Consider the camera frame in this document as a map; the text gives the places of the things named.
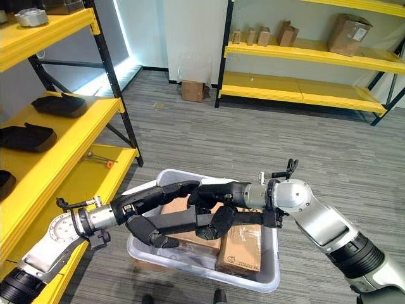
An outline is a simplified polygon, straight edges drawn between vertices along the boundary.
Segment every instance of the silver metal part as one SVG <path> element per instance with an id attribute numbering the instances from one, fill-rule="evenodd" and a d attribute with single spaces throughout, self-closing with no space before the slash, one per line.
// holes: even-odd
<path id="1" fill-rule="evenodd" d="M 249 184 L 244 189 L 244 201 L 250 209 L 262 209 L 266 205 L 266 185 Z"/>
<path id="2" fill-rule="evenodd" d="M 346 278 L 346 280 L 363 293 L 369 293 L 387 286 L 395 286 L 405 293 L 405 271 L 386 253 L 384 262 L 379 268 L 362 277 Z"/>
<path id="3" fill-rule="evenodd" d="M 359 232 L 336 209 L 320 203 L 311 188 L 299 179 L 275 184 L 272 200 L 296 220 L 303 233 L 324 253 L 343 247 Z"/>
<path id="4" fill-rule="evenodd" d="M 48 17 L 43 9 L 27 8 L 15 14 L 17 22 L 22 27 L 38 27 L 48 22 Z"/>
<path id="5" fill-rule="evenodd" d="M 43 282 L 51 282 L 83 241 L 75 232 L 70 214 L 63 213 L 51 222 L 45 236 L 21 259 L 18 267 Z"/>
<path id="6" fill-rule="evenodd" d="M 261 185 L 265 184 L 265 172 L 264 171 L 259 172 L 259 184 L 261 184 Z"/>
<path id="7" fill-rule="evenodd" d="M 94 204 L 97 208 L 100 208 L 103 205 L 101 198 L 98 195 L 94 197 Z"/>
<path id="8" fill-rule="evenodd" d="M 117 226 L 114 212 L 110 205 L 105 205 L 89 211 L 89 219 L 95 231 Z"/>

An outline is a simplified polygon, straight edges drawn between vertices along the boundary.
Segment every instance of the metal bracket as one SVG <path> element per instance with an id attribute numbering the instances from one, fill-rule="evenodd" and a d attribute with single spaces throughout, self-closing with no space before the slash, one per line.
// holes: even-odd
<path id="1" fill-rule="evenodd" d="M 124 105 L 122 103 L 122 98 L 118 98 L 118 99 L 120 100 L 120 105 L 118 107 L 118 112 L 125 113 L 125 108 L 124 108 Z"/>
<path id="2" fill-rule="evenodd" d="M 93 13 L 93 22 L 90 24 L 90 31 L 91 31 L 91 33 L 93 35 L 99 35 L 99 34 L 101 34 L 100 27 L 99 27 L 99 24 L 97 22 L 96 15 L 94 14 L 94 9 L 91 8 L 91 10 L 92 10 L 92 13 Z"/>

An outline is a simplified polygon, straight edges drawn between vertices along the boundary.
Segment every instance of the shoe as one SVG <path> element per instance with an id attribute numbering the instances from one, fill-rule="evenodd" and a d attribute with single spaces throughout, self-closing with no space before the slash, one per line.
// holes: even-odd
<path id="1" fill-rule="evenodd" d="M 0 170 L 0 201 L 4 200 L 13 192 L 16 179 L 8 171 Z"/>
<path id="2" fill-rule="evenodd" d="M 25 123 L 25 127 L 6 127 L 0 129 L 0 147 L 44 152 L 56 142 L 56 133 L 52 128 Z"/>
<path id="3" fill-rule="evenodd" d="M 33 101 L 32 106 L 40 112 L 56 116 L 77 118 L 87 111 L 87 103 L 83 98 L 62 93 L 62 96 L 45 96 Z"/>

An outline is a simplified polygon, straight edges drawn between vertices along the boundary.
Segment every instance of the cardboard box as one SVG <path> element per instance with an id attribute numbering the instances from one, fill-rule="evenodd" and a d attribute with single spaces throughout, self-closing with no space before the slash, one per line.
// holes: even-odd
<path id="1" fill-rule="evenodd" d="M 242 39 L 242 32 L 240 30 L 234 30 L 234 38 L 232 38 L 233 43 L 240 43 Z"/>
<path id="2" fill-rule="evenodd" d="M 267 46 L 270 40 L 270 29 L 268 27 L 260 27 L 258 44 L 260 46 Z"/>
<path id="3" fill-rule="evenodd" d="M 188 200 L 188 198 L 174 199 L 171 203 L 163 206 L 161 214 L 186 210 L 187 209 L 187 200 Z M 212 209 L 211 212 L 215 213 L 220 206 L 222 206 L 222 204 L 216 204 L 216 206 Z M 194 244 L 194 245 L 203 247 L 203 248 L 201 248 L 201 250 L 199 250 L 199 247 L 187 246 L 187 245 L 183 244 L 180 246 L 181 247 L 180 249 L 183 249 L 183 250 L 192 250 L 192 251 L 199 250 L 200 253 L 202 253 L 202 254 L 207 253 L 207 254 L 217 255 L 217 254 L 219 254 L 220 249 L 221 249 L 221 239 L 214 239 L 212 241 L 207 241 L 205 239 L 201 239 L 198 236 L 196 236 L 196 233 L 194 231 L 171 234 L 170 236 L 173 238 L 188 242 L 190 244 Z"/>
<path id="4" fill-rule="evenodd" d="M 256 39 L 257 39 L 256 29 L 250 27 L 246 37 L 246 44 L 248 46 L 252 46 L 256 42 Z"/>
<path id="5" fill-rule="evenodd" d="M 182 99 L 188 101 L 203 101 L 204 84 L 202 82 L 182 80 Z"/>
<path id="6" fill-rule="evenodd" d="M 335 22 L 328 41 L 330 52 L 346 56 L 354 56 L 373 26 L 364 18 L 340 14 Z"/>
<path id="7" fill-rule="evenodd" d="M 277 42 L 279 46 L 293 46 L 297 38 L 299 29 L 292 27 L 291 21 L 283 21 L 281 30 L 278 33 Z"/>
<path id="8" fill-rule="evenodd" d="M 233 226 L 222 238 L 215 269 L 239 276 L 249 276 L 260 271 L 260 264 L 261 226 Z"/>

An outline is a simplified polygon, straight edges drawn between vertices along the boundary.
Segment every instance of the silver robot arm segment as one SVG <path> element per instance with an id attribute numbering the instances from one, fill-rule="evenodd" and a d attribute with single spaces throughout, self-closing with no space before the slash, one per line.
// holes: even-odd
<path id="1" fill-rule="evenodd" d="M 401 266 L 340 212 L 319 202 L 305 182 L 289 179 L 275 184 L 271 196 L 274 205 L 289 213 L 300 230 L 344 273 L 355 292 L 370 293 L 394 286 L 405 294 Z"/>

